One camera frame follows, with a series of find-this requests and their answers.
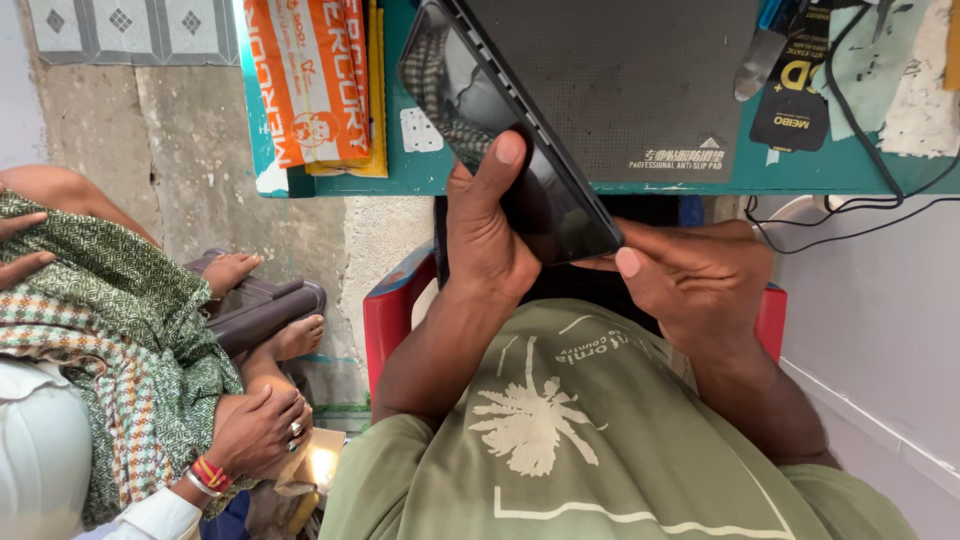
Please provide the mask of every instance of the palm tree print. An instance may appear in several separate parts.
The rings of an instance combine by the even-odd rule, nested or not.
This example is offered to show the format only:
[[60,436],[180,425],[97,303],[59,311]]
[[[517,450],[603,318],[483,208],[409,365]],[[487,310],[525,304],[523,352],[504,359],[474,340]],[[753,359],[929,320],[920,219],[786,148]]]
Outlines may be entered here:
[[598,465],[593,448],[567,422],[593,425],[586,414],[565,405],[577,401],[577,397],[570,398],[560,391],[558,377],[547,380],[543,384],[542,395],[538,394],[533,376],[536,341],[535,336],[527,341],[526,387],[511,382],[502,394],[478,392],[492,403],[475,406],[473,414],[502,416],[477,422],[469,428],[487,432],[481,439],[490,446],[491,454],[511,454],[507,465],[521,476],[541,477],[550,474],[556,459],[555,449],[560,446],[560,433],[570,439],[587,463]]

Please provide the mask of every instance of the black cable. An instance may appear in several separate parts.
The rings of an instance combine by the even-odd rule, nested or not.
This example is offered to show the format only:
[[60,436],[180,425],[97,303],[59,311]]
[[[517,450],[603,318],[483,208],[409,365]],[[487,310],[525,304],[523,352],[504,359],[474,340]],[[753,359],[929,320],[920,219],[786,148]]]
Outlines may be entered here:
[[[958,149],[956,157],[953,159],[953,161],[950,163],[950,165],[947,167],[947,169],[944,170],[944,172],[942,172],[939,176],[937,176],[937,177],[936,177],[935,179],[933,179],[932,181],[930,181],[930,182],[928,182],[927,184],[919,187],[918,189],[916,189],[916,190],[914,190],[914,191],[912,191],[912,192],[910,192],[910,193],[904,194],[904,193],[903,193],[903,190],[900,188],[900,185],[899,185],[899,184],[897,183],[897,181],[893,178],[893,175],[890,174],[890,169],[888,169],[887,166],[886,166],[886,163],[883,162],[883,158],[882,158],[882,156],[880,155],[880,152],[877,150],[877,148],[874,146],[873,142],[871,142],[871,140],[867,137],[867,135],[866,135],[866,134],[863,132],[863,130],[860,128],[860,125],[857,123],[856,118],[855,118],[855,116],[853,115],[853,111],[851,110],[850,104],[847,102],[847,98],[843,95],[843,92],[840,90],[840,86],[837,84],[836,79],[835,79],[835,77],[833,76],[833,56],[834,56],[834,54],[836,53],[837,49],[840,47],[840,44],[843,42],[844,38],[847,37],[847,34],[849,34],[850,31],[853,29],[853,27],[856,26],[856,24],[857,24],[858,22],[860,22],[860,20],[861,20],[861,19],[863,18],[863,16],[866,14],[867,10],[870,9],[870,7],[871,7],[870,4],[867,4],[867,5],[865,5],[864,7],[862,7],[862,8],[860,9],[860,11],[857,12],[857,14],[853,17],[853,19],[851,20],[851,22],[843,29],[843,31],[840,33],[840,35],[837,36],[837,39],[831,44],[830,49],[829,49],[829,51],[828,51],[828,53],[827,53],[827,57],[826,57],[826,59],[825,59],[825,62],[826,62],[826,65],[827,65],[827,71],[826,71],[826,75],[827,75],[827,85],[829,86],[830,90],[833,92],[834,99],[836,100],[837,104],[840,106],[840,109],[843,111],[844,117],[847,119],[847,122],[850,124],[851,129],[853,130],[853,133],[856,135],[856,138],[860,141],[860,144],[863,146],[864,150],[867,151],[867,154],[870,156],[871,161],[874,163],[874,165],[876,166],[876,168],[879,170],[880,176],[883,177],[883,181],[886,182],[887,185],[890,187],[891,191],[893,191],[894,197],[887,197],[887,198],[854,197],[854,198],[852,198],[852,199],[844,202],[842,205],[840,205],[840,206],[837,207],[836,209],[831,209],[831,208],[829,207],[829,198],[827,198],[826,206],[827,206],[827,212],[828,212],[828,214],[827,214],[826,216],[824,216],[823,219],[821,219],[821,220],[819,220],[819,221],[816,221],[816,222],[814,222],[814,223],[802,223],[802,222],[788,221],[788,220],[782,220],[782,219],[769,219],[769,220],[757,220],[757,219],[755,219],[755,218],[753,217],[752,212],[753,212],[754,210],[756,210],[756,206],[757,206],[757,204],[758,204],[758,199],[757,199],[757,197],[756,197],[755,195],[751,195],[750,200],[748,201],[747,207],[745,208],[745,212],[744,212],[744,213],[746,214],[746,216],[747,216],[747,219],[750,220],[751,223],[753,223],[754,225],[756,225],[756,227],[760,230],[760,233],[763,234],[763,237],[764,237],[764,239],[766,239],[767,244],[770,246],[770,248],[773,249],[774,251],[776,251],[777,253],[782,254],[782,255],[792,255],[792,254],[796,254],[796,253],[799,253],[799,252],[801,252],[801,251],[810,249],[810,248],[812,248],[813,246],[817,246],[817,245],[820,245],[820,244],[825,244],[825,243],[828,243],[828,242],[834,242],[834,241],[837,241],[837,240],[845,240],[845,239],[849,239],[849,238],[855,238],[855,237],[861,236],[861,235],[863,235],[863,234],[872,233],[872,232],[874,232],[874,231],[879,231],[880,229],[885,229],[885,228],[890,227],[890,226],[892,226],[892,225],[896,225],[896,224],[898,224],[899,222],[901,222],[901,221],[903,221],[903,220],[905,220],[905,219],[908,219],[908,218],[910,218],[910,217],[913,217],[913,216],[919,214],[920,212],[922,212],[922,211],[924,211],[924,210],[926,210],[926,209],[929,209],[930,207],[932,207],[933,205],[935,205],[935,204],[937,204],[937,203],[944,202],[944,201],[960,201],[960,197],[943,197],[943,198],[940,198],[940,199],[935,199],[935,200],[931,201],[928,205],[924,206],[923,208],[918,209],[918,210],[915,210],[915,211],[907,214],[906,216],[903,216],[903,217],[901,217],[901,218],[899,218],[899,219],[896,219],[896,220],[891,221],[891,222],[889,222],[889,223],[886,223],[886,224],[884,224],[884,225],[880,225],[880,226],[874,227],[874,228],[872,228],[872,229],[869,229],[869,230],[867,230],[867,231],[863,231],[863,232],[860,232],[860,233],[847,234],[847,235],[844,235],[844,236],[835,236],[835,237],[833,237],[833,238],[826,238],[826,239],[823,239],[823,240],[818,240],[818,241],[816,241],[816,242],[813,242],[813,243],[811,243],[811,244],[808,244],[808,245],[806,245],[806,246],[803,246],[803,247],[800,248],[800,249],[796,249],[796,250],[792,250],[792,251],[783,251],[782,249],[778,248],[776,245],[774,245],[773,241],[771,240],[771,238],[770,238],[770,236],[767,234],[767,232],[763,230],[763,225],[762,225],[762,224],[765,224],[765,223],[782,223],[782,224],[794,225],[794,226],[798,226],[798,227],[816,227],[816,226],[821,225],[821,224],[823,224],[824,222],[826,222],[826,221],[827,221],[828,219],[830,219],[830,217],[832,217],[834,214],[846,213],[846,212],[851,211],[851,210],[856,210],[856,209],[896,209],[896,208],[899,208],[900,206],[903,205],[903,202],[904,202],[906,199],[909,199],[910,197],[913,197],[914,195],[918,195],[918,194],[920,194],[920,193],[923,193],[924,191],[930,189],[930,188],[933,187],[935,184],[937,184],[938,182],[940,182],[946,175],[948,175],[949,173],[953,172],[953,169],[955,169],[955,168],[957,167],[957,164],[960,163],[960,149]],[[853,203],[893,203],[893,204],[892,204],[892,205],[867,204],[867,205],[861,205],[861,206],[857,206],[857,207],[848,208],[848,207],[849,207],[851,204],[853,204]]]

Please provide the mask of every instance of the plastic chair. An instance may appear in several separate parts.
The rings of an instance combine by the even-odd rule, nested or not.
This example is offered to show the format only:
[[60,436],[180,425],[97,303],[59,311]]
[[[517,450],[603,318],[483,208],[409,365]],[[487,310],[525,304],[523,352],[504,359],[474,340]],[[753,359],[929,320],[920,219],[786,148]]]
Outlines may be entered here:
[[[367,376],[370,396],[383,373],[383,364],[412,329],[414,303],[437,277],[434,244],[430,240],[414,250],[387,275],[363,301],[367,343]],[[786,322],[786,291],[770,283],[760,300],[754,334],[767,355],[780,362],[783,326]]]
[[[183,266],[201,275],[213,259],[225,253],[227,251],[220,248],[209,249],[202,258]],[[274,285],[247,276],[233,290],[252,297],[253,303],[221,314],[206,324],[231,358],[252,349],[293,321],[326,312],[326,291],[305,279]]]

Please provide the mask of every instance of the green t-shirt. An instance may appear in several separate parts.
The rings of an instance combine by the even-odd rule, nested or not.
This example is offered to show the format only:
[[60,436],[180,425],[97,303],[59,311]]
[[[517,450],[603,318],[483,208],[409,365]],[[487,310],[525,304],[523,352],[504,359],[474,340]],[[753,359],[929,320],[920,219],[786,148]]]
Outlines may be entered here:
[[866,483],[774,466],[664,348],[592,304],[519,308],[436,435],[400,415],[347,444],[320,538],[916,538]]

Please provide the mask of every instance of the green cloth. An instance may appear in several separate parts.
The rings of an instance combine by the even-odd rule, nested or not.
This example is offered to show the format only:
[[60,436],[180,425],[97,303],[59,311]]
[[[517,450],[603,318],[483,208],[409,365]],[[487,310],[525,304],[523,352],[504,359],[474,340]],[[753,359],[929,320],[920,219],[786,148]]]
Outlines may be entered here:
[[[68,366],[93,439],[83,515],[93,527],[179,479],[210,447],[220,396],[243,386],[199,311],[203,278],[117,224],[0,195],[0,218],[41,210],[47,220],[4,242],[2,259],[59,260],[0,292],[0,351]],[[252,485],[240,479],[207,515]]]
[[435,436],[400,415],[347,444],[320,538],[916,537],[860,480],[778,469],[664,351],[591,304],[519,308]]

